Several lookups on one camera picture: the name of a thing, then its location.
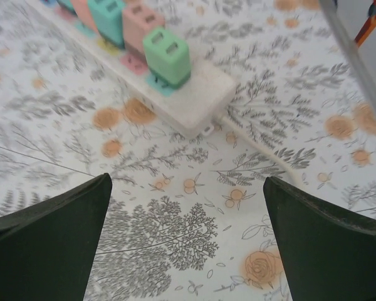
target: tablecloth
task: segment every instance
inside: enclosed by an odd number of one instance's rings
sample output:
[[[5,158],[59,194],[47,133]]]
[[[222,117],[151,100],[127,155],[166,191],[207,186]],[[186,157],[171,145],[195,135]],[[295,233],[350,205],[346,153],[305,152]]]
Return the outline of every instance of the tablecloth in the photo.
[[[238,79],[230,118],[307,192],[376,219],[376,119],[316,0],[147,4]],[[223,125],[184,139],[0,0],[0,216],[104,172],[86,300],[291,300],[262,192],[279,166]]]

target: power cord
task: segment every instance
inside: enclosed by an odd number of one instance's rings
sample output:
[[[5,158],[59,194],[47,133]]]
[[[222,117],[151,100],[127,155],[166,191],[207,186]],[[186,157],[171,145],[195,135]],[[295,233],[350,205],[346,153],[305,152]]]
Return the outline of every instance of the power cord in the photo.
[[[228,118],[226,114],[222,114],[216,118],[216,121],[221,124],[228,125],[240,138],[244,139],[250,146],[254,147],[262,155],[265,155],[269,160],[280,165],[289,175],[291,182],[294,186],[300,190],[304,190],[302,180],[296,175],[294,169],[288,165],[282,158],[276,156],[270,149],[252,140],[240,127],[238,127],[233,121]]]

